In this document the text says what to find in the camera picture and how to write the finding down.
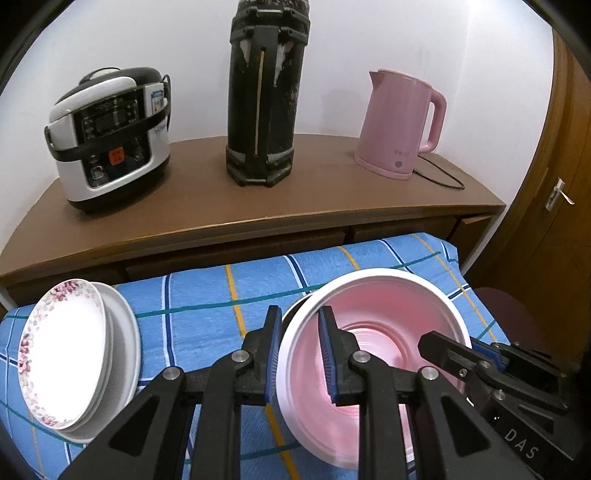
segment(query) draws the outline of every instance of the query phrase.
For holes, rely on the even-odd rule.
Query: pink electric kettle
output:
[[[417,155],[439,143],[447,102],[428,83],[392,70],[369,72],[374,91],[361,129],[355,161],[392,179],[412,175]],[[435,111],[429,138],[421,145],[429,103]]]

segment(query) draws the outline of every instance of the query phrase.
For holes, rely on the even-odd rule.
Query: rice cooker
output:
[[[91,212],[156,183],[170,158],[169,123],[167,75],[147,67],[86,75],[45,127],[68,201]]]

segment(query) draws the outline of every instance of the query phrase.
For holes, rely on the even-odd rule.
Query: white lettering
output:
[[[537,452],[537,451],[538,451],[538,447],[532,447],[530,452],[526,455],[526,457],[529,459],[532,459],[535,455],[535,452]]]
[[[521,440],[517,445],[515,445],[515,448],[518,448],[520,452],[523,452],[523,447],[525,446],[525,442],[527,442],[526,439]]]
[[[513,440],[515,440],[515,437],[517,437],[517,431],[516,430],[509,430],[509,433],[507,435],[505,435],[505,440],[507,442],[512,442]]]

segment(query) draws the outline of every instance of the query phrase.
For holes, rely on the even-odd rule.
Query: white wall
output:
[[[57,176],[43,126],[53,102],[87,72],[155,67],[172,78],[173,141],[225,134],[236,4],[76,0],[40,35],[0,96],[0,249]],[[368,71],[400,70],[447,98],[440,152],[510,203],[552,75],[550,30],[521,0],[374,0],[370,8],[314,0],[310,18],[297,132],[358,135]],[[503,165],[507,184],[495,173]]]
[[[552,30],[521,0],[473,0],[471,6],[462,79],[437,151],[511,205],[548,111]],[[464,272],[502,217],[464,265]]]

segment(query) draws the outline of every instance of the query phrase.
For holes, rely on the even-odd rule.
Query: silver bolt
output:
[[[502,390],[495,390],[492,394],[495,396],[495,398],[498,401],[503,401],[504,399],[507,398],[507,395]]]
[[[181,371],[177,367],[168,367],[162,372],[162,376],[166,380],[176,380],[180,374]]]
[[[353,354],[353,360],[355,360],[356,362],[359,362],[360,364],[365,364],[365,363],[369,362],[370,358],[371,358],[371,355],[369,353],[365,352],[364,350],[357,350]]]
[[[437,368],[425,367],[421,370],[421,375],[427,380],[435,380],[439,376]]]
[[[232,360],[234,360],[237,364],[241,364],[248,360],[249,353],[246,350],[236,350],[232,353]]]

